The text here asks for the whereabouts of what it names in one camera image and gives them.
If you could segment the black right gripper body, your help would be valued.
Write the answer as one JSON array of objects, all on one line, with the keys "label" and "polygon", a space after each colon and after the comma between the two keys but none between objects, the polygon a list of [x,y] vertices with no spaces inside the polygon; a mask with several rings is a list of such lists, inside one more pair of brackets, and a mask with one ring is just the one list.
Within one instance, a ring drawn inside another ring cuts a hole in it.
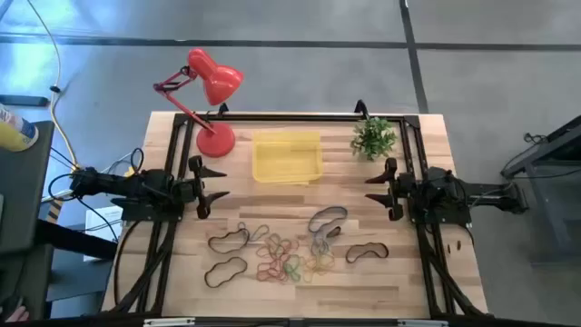
[{"label": "black right gripper body", "polygon": [[396,175],[397,170],[397,160],[395,158],[387,158],[385,173],[386,181],[389,184],[389,199],[386,207],[389,209],[389,219],[391,221],[398,221],[403,217],[403,206],[399,203],[399,199],[408,199],[415,183],[415,178],[411,173]]}]

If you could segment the black rubber band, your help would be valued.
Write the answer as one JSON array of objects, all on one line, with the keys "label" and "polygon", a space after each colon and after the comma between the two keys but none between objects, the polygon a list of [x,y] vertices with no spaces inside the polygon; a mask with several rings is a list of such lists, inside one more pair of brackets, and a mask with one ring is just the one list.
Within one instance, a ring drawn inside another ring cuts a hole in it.
[{"label": "black rubber band", "polygon": [[244,248],[250,240],[250,233],[246,228],[234,232],[227,232],[222,236],[213,236],[208,239],[208,247],[215,253],[235,253]]},{"label": "black rubber band", "polygon": [[220,288],[224,284],[231,282],[237,276],[245,273],[248,263],[239,256],[234,256],[226,261],[218,262],[212,266],[204,275],[204,283],[209,288]]},{"label": "black rubber band", "polygon": [[361,243],[352,245],[345,254],[347,263],[355,263],[359,259],[389,257],[389,248],[384,243]]}]

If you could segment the thin light blue rubber band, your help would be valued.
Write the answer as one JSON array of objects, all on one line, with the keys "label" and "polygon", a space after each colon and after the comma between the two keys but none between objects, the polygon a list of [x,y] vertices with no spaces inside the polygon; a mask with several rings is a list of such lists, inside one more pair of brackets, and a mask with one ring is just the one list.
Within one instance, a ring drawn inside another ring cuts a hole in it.
[{"label": "thin light blue rubber band", "polygon": [[267,224],[262,224],[254,230],[250,229],[244,222],[238,223],[237,227],[247,233],[250,242],[259,241],[270,233],[270,227]]}]

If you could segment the yellow translucent plastic bin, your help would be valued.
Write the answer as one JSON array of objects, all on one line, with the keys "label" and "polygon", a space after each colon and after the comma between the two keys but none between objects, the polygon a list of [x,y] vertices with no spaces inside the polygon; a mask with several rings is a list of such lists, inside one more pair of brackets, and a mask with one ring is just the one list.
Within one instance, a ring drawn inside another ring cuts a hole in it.
[{"label": "yellow translucent plastic bin", "polygon": [[323,175],[319,132],[255,132],[251,154],[260,183],[308,183]]}]

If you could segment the red desk lamp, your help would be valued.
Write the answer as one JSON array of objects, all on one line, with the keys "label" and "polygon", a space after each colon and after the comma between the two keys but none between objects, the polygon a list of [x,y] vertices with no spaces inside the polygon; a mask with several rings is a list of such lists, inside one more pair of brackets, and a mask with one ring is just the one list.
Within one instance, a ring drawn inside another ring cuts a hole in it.
[{"label": "red desk lamp", "polygon": [[228,154],[235,145],[233,130],[224,123],[209,123],[202,119],[172,94],[196,79],[202,80],[202,89],[209,105],[222,105],[241,87],[244,75],[239,70],[217,64],[201,48],[189,51],[186,65],[166,80],[154,84],[153,90],[187,114],[202,129],[196,136],[196,145],[201,154],[217,158]]}]

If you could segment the small green potted plant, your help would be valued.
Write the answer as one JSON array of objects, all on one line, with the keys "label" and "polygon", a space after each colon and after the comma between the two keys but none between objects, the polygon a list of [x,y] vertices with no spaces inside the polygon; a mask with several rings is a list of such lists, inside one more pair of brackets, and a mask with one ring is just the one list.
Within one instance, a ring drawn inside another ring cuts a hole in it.
[{"label": "small green potted plant", "polygon": [[356,124],[353,132],[350,141],[352,154],[367,161],[387,157],[398,140],[391,123],[378,117]]}]

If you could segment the white paper sheet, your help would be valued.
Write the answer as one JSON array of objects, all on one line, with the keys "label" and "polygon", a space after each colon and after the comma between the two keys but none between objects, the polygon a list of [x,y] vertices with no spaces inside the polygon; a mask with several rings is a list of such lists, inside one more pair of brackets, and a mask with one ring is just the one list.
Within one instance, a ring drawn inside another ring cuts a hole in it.
[{"label": "white paper sheet", "polygon": [[84,232],[106,241],[118,243],[123,227],[122,214],[123,209],[116,205],[94,210],[87,209]]}]

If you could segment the dark grey metal cart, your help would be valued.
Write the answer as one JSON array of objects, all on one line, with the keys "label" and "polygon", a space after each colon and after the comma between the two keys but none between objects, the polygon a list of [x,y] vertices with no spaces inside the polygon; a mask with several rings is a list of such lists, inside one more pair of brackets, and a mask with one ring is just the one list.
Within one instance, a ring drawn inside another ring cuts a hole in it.
[{"label": "dark grey metal cart", "polygon": [[535,197],[545,244],[533,263],[581,261],[581,115],[529,142],[500,174],[525,181]]}]

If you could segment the dark grey side table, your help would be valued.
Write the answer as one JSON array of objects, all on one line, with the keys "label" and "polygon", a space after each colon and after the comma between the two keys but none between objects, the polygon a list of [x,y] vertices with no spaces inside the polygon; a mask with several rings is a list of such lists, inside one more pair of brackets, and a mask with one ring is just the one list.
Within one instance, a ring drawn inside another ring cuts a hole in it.
[{"label": "dark grey side table", "polygon": [[22,152],[0,149],[0,303],[23,300],[32,320],[44,317],[53,247],[34,241],[54,124],[37,122],[38,140]]}]

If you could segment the yellow blue cylindrical canister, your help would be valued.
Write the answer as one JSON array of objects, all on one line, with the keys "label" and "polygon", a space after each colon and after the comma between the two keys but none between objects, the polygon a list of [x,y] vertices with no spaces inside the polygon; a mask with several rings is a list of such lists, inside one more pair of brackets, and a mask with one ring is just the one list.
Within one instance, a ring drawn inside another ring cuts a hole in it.
[{"label": "yellow blue cylindrical canister", "polygon": [[38,140],[37,127],[0,104],[0,148],[12,152],[29,149]]}]

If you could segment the black flat bar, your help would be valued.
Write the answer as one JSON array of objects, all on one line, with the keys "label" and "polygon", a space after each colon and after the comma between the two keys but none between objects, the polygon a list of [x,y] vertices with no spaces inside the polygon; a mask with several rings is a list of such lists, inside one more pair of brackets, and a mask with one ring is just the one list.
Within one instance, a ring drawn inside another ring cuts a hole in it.
[{"label": "black flat bar", "polygon": [[0,94],[0,103],[12,106],[47,106],[49,100],[42,96]]}]

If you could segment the person's hand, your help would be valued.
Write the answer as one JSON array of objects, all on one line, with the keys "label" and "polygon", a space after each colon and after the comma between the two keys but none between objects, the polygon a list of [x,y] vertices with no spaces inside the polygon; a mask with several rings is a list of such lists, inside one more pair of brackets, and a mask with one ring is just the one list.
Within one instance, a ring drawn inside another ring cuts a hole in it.
[{"label": "person's hand", "polygon": [[20,306],[5,319],[5,322],[25,322],[29,316],[29,311],[24,306]]}]

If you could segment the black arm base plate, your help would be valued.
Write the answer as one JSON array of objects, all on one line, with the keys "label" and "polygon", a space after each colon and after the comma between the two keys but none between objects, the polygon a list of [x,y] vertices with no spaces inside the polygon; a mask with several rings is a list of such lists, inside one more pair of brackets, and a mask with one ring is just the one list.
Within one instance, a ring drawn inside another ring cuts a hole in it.
[{"label": "black arm base plate", "polygon": [[449,223],[466,225],[471,223],[468,206],[463,203],[437,202],[428,205],[414,203],[412,213],[417,223]]},{"label": "black arm base plate", "polygon": [[126,222],[178,222],[184,210],[181,203],[152,203],[129,198],[113,198],[111,202],[123,209],[122,220]]}]

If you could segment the black aluminium table frame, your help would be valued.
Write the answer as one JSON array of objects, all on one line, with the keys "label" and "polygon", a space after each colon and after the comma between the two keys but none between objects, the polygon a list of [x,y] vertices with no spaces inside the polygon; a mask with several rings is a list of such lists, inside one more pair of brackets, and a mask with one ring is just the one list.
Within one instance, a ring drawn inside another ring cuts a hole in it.
[{"label": "black aluminium table frame", "polygon": [[[385,193],[381,184],[365,183],[382,172],[382,161],[353,156],[350,140],[354,114],[231,114],[234,149],[206,164],[225,177],[209,179],[208,192],[229,192],[212,205],[208,219],[199,220],[188,206],[178,224],[162,312],[166,316],[290,317],[290,318],[426,318],[429,315],[421,270],[417,232],[409,218],[392,222],[389,212],[366,198]],[[255,132],[320,133],[323,175],[303,184],[259,183],[252,175],[252,136]],[[333,242],[334,267],[312,282],[261,282],[256,278],[259,244],[248,243],[235,253],[215,253],[208,239],[234,232],[240,222],[250,229],[267,224],[273,233],[300,242],[307,255],[307,224],[317,211],[345,207],[348,218]],[[366,258],[347,263],[354,244],[384,243],[386,259]],[[209,288],[203,275],[218,262],[239,256],[245,273],[220,288]]]}]

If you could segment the yellow black striped post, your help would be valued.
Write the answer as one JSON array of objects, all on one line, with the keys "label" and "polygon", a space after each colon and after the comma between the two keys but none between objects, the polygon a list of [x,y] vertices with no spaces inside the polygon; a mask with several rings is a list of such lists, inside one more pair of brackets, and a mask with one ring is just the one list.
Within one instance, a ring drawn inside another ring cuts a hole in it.
[{"label": "yellow black striped post", "polygon": [[48,202],[48,213],[46,220],[50,223],[57,223],[63,207],[63,201],[52,200]]}]

